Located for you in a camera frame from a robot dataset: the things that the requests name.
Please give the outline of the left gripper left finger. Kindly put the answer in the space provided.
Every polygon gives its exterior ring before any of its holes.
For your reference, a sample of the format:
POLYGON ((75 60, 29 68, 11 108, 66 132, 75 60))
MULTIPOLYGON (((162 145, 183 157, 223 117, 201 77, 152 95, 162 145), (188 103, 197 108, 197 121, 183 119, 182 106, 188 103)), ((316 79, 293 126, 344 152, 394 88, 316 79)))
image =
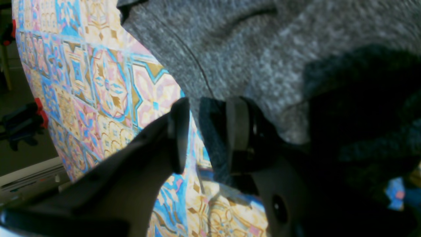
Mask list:
POLYGON ((144 128, 62 192, 6 208, 1 225, 20 236, 144 237, 159 191, 186 164, 189 100, 144 128))

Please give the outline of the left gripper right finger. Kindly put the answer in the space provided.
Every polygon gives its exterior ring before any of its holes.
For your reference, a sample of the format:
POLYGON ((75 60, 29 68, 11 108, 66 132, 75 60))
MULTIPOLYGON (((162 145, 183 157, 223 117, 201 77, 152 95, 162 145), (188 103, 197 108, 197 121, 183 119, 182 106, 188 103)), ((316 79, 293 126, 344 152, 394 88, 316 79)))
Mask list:
POLYGON ((275 132, 257 105, 226 101, 228 170, 265 208, 273 237, 419 237, 420 214, 393 211, 348 188, 275 132))

